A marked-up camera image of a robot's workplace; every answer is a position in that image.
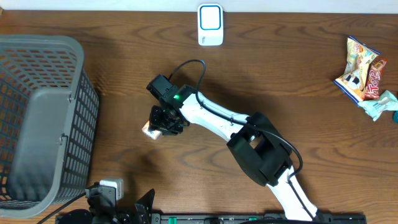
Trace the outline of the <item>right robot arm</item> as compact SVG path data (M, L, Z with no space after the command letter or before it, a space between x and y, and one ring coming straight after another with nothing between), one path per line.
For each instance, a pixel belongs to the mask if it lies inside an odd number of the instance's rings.
M286 141L263 114L239 114L217 105L189 85L149 84L159 101L149 118L149 131L180 134L190 124L202 126L226 141L242 171L255 183L269 187L289 220L314 221L318 209L301 188L291 155L298 150Z

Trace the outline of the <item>orange white snack packet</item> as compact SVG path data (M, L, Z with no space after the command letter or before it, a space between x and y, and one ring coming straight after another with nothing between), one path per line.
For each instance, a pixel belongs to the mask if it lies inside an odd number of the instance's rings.
M162 133L160 132L160 131L158 131L158 130L150 130L149 129L149 125L150 125L150 122L148 121L148 122L146 122L146 124L143 126L143 128L142 128L142 132L146 135L146 136L148 136L148 137L150 137L151 139L153 139L153 140L156 140L156 139L158 139L161 135L162 135Z

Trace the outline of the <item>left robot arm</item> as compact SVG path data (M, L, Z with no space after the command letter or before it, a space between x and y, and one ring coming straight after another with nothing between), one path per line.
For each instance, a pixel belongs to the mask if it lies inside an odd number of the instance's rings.
M89 209L76 209L56 217L56 224L151 224L155 190L149 190L134 209L119 208L117 188L95 185L86 189Z

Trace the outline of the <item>red chocolate bar wrapper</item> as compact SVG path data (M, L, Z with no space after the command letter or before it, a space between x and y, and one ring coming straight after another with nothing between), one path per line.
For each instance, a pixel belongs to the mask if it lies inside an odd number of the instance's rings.
M371 63L368 70L368 78L365 85L364 99L365 100L378 100L379 99L379 87L382 72L386 66L387 59L377 57Z

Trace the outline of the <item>yellow white wipes packet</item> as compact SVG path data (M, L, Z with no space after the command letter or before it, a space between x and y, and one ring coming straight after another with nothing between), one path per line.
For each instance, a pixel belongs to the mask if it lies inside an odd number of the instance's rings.
M333 83L356 105L364 100L369 66L380 54L352 35L347 38L346 67Z

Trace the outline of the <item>mint green wipes pack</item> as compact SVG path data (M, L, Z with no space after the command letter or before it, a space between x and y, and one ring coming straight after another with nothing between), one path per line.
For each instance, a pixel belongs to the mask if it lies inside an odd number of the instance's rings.
M397 111L397 98L388 90L381 94L378 100L366 100L358 103L373 121L376 121L384 111Z

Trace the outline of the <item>blue Listerine mouthwash bottle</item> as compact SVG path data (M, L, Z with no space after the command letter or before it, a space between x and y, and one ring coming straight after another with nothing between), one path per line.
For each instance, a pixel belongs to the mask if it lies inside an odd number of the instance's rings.
M395 111L394 115L393 115L393 121L395 123L398 123L398 111Z

